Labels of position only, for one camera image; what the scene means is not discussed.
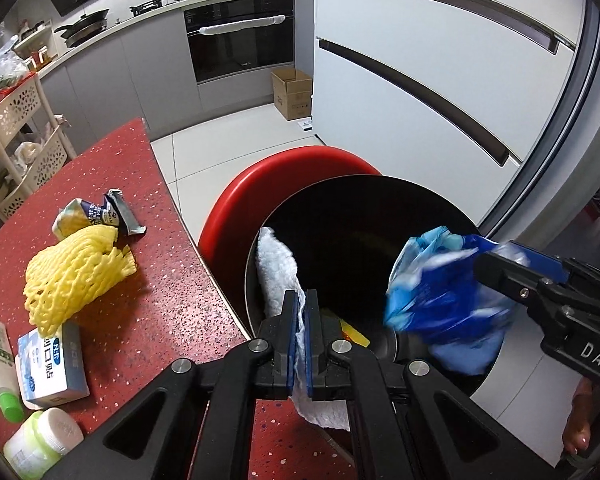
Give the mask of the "person's hand on handle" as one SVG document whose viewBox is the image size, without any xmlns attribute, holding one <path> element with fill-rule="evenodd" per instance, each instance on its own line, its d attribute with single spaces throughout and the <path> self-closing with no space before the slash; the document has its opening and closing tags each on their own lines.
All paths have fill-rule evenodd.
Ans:
<svg viewBox="0 0 600 480">
<path fill-rule="evenodd" d="M 580 379 L 571 400 L 571 411 L 562 432 L 562 444 L 571 455 L 588 449 L 591 439 L 591 416 L 594 408 L 594 385 L 585 377 Z"/>
</svg>

